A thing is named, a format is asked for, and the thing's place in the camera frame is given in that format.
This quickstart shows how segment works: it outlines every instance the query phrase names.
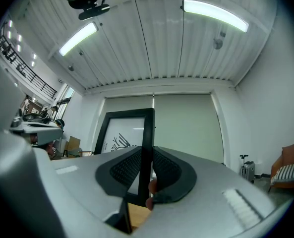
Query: white ceiling panel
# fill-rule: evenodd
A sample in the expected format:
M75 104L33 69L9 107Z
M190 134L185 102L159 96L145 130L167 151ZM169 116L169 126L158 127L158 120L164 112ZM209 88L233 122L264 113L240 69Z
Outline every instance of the white ceiling panel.
M98 17L118 59L120 82L151 78L148 54L134 0L113 7Z
M106 0L110 11L82 22L78 20L81 11L72 9L66 0L29 0L22 20L40 40L35 45L49 52L42 59L54 57L85 89L172 77L237 84L267 41L276 0L203 0L246 20L247 33L213 18L184 13L182 1ZM99 31L62 57L59 48L91 21ZM219 50L213 48L214 39L223 41Z
M177 77L183 33L182 0L136 1L152 78Z

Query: rolling suitcase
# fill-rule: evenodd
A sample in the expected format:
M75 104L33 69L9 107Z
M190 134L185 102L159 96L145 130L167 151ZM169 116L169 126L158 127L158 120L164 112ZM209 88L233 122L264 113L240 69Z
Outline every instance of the rolling suitcase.
M245 162L245 157L248 157L248 155L240 155L240 157L243 159L243 165L241 166L241 176L251 183L254 183L255 163L253 161Z

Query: balcony railing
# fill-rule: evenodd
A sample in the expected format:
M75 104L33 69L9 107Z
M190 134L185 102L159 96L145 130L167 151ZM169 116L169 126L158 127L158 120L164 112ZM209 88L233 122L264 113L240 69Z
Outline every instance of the balcony railing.
M28 79L33 85L41 90L51 99L57 93L51 86L44 82L33 70L18 56L17 52L12 48L10 43L4 36L4 27L0 30L0 51L6 57L12 66L20 72L20 74Z

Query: black picture frame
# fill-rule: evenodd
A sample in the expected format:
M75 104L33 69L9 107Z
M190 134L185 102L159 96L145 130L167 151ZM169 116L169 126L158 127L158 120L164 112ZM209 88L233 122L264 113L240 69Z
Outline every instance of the black picture frame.
M155 110L154 108L149 108L106 113L101 130L98 134L94 155L101 154L110 119L115 118L144 118L138 194L135 195L127 192L126 201L146 207L146 200L149 197L148 184L150 182L151 163L153 161Z

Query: fluorescent light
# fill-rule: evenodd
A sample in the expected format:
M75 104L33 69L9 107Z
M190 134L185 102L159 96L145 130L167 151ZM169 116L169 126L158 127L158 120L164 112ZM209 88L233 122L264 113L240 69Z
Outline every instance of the fluorescent light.
M67 52L74 48L78 43L80 43L86 37L90 36L95 32L97 32L96 26L94 25L94 23L89 23L81 30L79 30L76 34L74 34L73 37L69 39L59 50L59 53L64 57L67 54Z
M209 3L194 0L184 0L183 10L185 12L192 12L221 20L240 29L245 33L247 32L249 27L249 24L247 22L238 18L234 14Z

